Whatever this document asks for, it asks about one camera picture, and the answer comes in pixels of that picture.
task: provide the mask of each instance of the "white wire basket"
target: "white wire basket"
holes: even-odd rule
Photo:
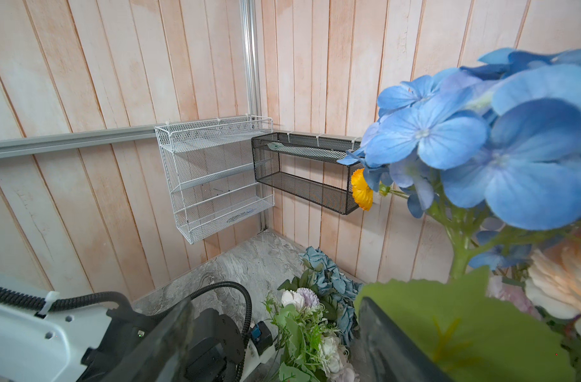
[[[273,207],[254,178],[250,143],[272,130],[258,116],[155,127],[176,227],[189,243]]]

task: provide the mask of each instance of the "yellow flower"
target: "yellow flower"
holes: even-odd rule
[[[359,207],[369,211],[373,205],[373,190],[367,185],[363,171],[364,169],[358,169],[352,174],[352,196]]]

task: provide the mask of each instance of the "marble countertop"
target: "marble countertop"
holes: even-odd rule
[[[133,307],[143,314],[156,314],[204,286],[225,280],[235,281],[246,287],[250,293],[252,321],[254,323],[265,321],[275,336],[277,328],[267,321],[269,314],[263,301],[270,291],[280,298],[282,293],[276,290],[278,286],[286,279],[301,275],[304,266],[300,255],[304,251],[304,248],[275,233],[264,231],[140,298]],[[193,305],[197,315],[206,308],[214,308],[222,314],[227,314],[234,319],[238,328],[241,328],[244,321],[246,306],[244,299],[238,290],[232,288],[218,288],[207,292],[193,300]],[[354,345],[350,350],[352,364],[360,371],[365,361],[364,352]],[[263,381],[271,364],[272,361],[261,365],[248,381]]]

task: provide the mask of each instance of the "white flower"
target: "white flower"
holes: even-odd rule
[[[333,377],[339,373],[348,362],[345,355],[345,347],[340,345],[341,340],[337,336],[324,337],[319,345],[322,369],[327,377]]]
[[[581,314],[581,245],[567,241],[546,254],[535,251],[532,260],[526,296],[554,317],[569,319]],[[581,336],[581,318],[575,329]]]
[[[297,310],[301,310],[305,306],[305,299],[301,294],[291,290],[285,290],[282,294],[282,305],[286,306],[290,304],[293,304]]]
[[[360,382],[358,375],[354,372],[354,367],[348,363],[345,368],[331,379],[331,382]]]

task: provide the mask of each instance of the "zip tie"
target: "zip tie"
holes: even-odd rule
[[[51,306],[53,306],[53,303],[55,301],[57,301],[59,299],[59,292],[55,292],[54,290],[51,290],[46,297],[44,297],[44,306],[42,307],[42,309],[40,310],[40,312],[38,312],[38,315],[47,315],[48,311],[50,310]]]

